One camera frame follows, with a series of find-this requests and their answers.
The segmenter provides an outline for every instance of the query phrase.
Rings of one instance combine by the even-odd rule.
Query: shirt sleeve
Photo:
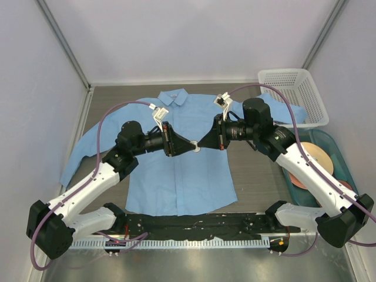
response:
[[[150,102],[150,98],[140,99],[139,101]],[[105,152],[115,145],[115,139],[118,136],[122,125],[129,120],[138,121],[141,126],[147,119],[152,117],[151,109],[146,105],[129,104],[124,106],[104,119],[100,130],[100,152]],[[67,187],[73,175],[77,171],[81,160],[87,156],[91,157],[96,154],[96,137],[99,122],[87,131],[77,142],[72,153],[70,154],[68,163],[63,171],[60,182]]]

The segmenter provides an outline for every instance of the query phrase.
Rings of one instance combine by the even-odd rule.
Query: shirt collar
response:
[[[167,106],[171,105],[172,102],[181,106],[184,104],[187,97],[188,93],[185,91],[185,89],[177,89],[172,91],[162,91],[159,94],[158,99]]]

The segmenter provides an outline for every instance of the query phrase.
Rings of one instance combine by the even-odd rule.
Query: cable connector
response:
[[[230,98],[230,95],[226,92],[224,94],[219,94],[214,100],[214,104],[223,109],[223,120],[227,119],[227,113],[230,110],[230,105],[233,100]]]
[[[155,120],[161,131],[163,131],[162,120],[168,113],[169,111],[165,108],[156,108],[153,112],[153,119]]]
[[[157,106],[154,105],[153,103],[150,103],[149,108],[151,108],[152,110],[155,110],[157,108]]]

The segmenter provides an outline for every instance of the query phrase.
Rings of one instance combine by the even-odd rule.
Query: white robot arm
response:
[[[216,104],[226,111],[231,104],[228,95],[219,96]],[[368,195],[357,196],[327,173],[312,157],[302,156],[295,136],[288,129],[273,125],[270,109],[259,98],[243,102],[244,119],[232,121],[223,115],[214,117],[212,129],[198,143],[198,147],[224,150],[231,140],[252,140],[259,152],[287,169],[302,182],[320,202],[322,208],[300,207],[279,201],[272,205],[266,216],[279,226],[296,226],[319,232],[331,245],[342,247],[367,222],[368,216],[355,207],[320,177],[312,164],[355,202],[371,211],[373,200]],[[196,146],[176,134],[167,122],[158,123],[159,132],[144,134],[137,122],[126,122],[116,139],[116,146],[99,164],[95,178],[84,188],[93,174],[61,196],[44,204],[32,205],[29,214],[27,235],[32,238],[36,227],[50,212],[50,207],[63,203],[48,218],[38,233],[36,244],[55,259],[63,254],[73,241],[101,230],[119,231],[125,224],[125,214],[114,204],[105,204],[97,211],[79,213],[108,188],[116,185],[138,165],[135,156],[155,150],[164,150],[166,156],[177,156],[194,150]]]

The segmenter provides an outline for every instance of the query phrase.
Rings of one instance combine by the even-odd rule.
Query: gray table surface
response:
[[[292,236],[288,253],[301,253],[313,239]],[[118,257],[103,255],[103,249],[69,250],[44,271],[42,281],[356,281],[345,248],[331,247],[323,239],[301,257],[279,257],[266,249],[132,250]]]
[[[145,97],[156,98],[160,91],[185,88],[188,93],[218,95],[238,87],[238,84],[199,84],[199,85],[147,85],[147,86],[108,86],[96,87],[84,132],[94,126],[111,107],[126,100]],[[242,102],[260,94],[260,89],[243,89],[232,96]],[[278,200],[291,201],[281,168],[268,157],[254,152],[246,142],[231,142],[227,149],[229,166],[238,201],[215,212],[264,212]],[[95,166],[94,157],[83,159],[74,175],[70,187],[89,174]],[[92,212],[103,204],[112,202],[124,208],[128,193],[129,177],[104,192],[84,211]]]

